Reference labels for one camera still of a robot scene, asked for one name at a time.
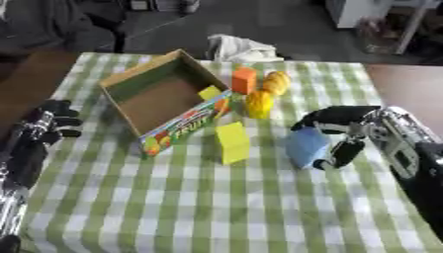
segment tablecloth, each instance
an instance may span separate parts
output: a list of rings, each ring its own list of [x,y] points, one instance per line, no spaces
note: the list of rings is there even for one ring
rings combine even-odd
[[[441,252],[373,145],[341,170],[300,170],[284,141],[304,114],[379,105],[359,63],[247,64],[259,79],[284,70],[290,90],[269,120],[232,112],[159,155],[141,159],[98,82],[149,55],[83,53],[54,98],[70,99],[83,135],[56,144],[22,230],[40,252]],[[238,65],[202,61],[230,84]],[[250,157],[223,166],[215,127],[241,121]]]

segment orange block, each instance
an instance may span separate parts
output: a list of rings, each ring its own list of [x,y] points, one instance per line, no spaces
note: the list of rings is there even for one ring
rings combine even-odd
[[[257,73],[249,67],[239,67],[232,73],[232,91],[247,95],[255,89]]]

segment blue ball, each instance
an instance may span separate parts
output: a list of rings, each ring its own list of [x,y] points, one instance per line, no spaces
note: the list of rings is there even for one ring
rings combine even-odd
[[[316,159],[326,158],[329,139],[314,127],[292,131],[286,141],[286,153],[299,168],[312,167]]]

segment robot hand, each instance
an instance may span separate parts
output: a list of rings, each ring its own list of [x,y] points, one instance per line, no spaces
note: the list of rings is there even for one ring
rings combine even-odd
[[[20,252],[18,236],[27,208],[28,189],[39,178],[47,149],[62,137],[80,131],[62,129],[81,125],[69,101],[48,100],[16,123],[0,140],[0,249]]]
[[[317,169],[340,168],[350,163],[363,150],[365,142],[362,139],[365,135],[360,132],[361,123],[365,120],[365,116],[380,108],[378,106],[332,106],[304,116],[301,121],[291,127],[291,130],[316,127],[325,134],[350,134],[332,148],[331,157],[315,160],[313,163],[313,167]]]
[[[80,136],[78,112],[69,101],[48,100],[15,124],[0,141],[0,162],[6,164],[8,179],[30,189],[40,176],[47,149],[62,137]]]

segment fruit box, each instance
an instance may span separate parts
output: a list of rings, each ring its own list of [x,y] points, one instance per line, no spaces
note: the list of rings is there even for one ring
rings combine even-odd
[[[114,74],[100,83],[141,150],[156,155],[229,110],[231,90],[197,60],[179,49]],[[221,93],[205,101],[210,86]]]

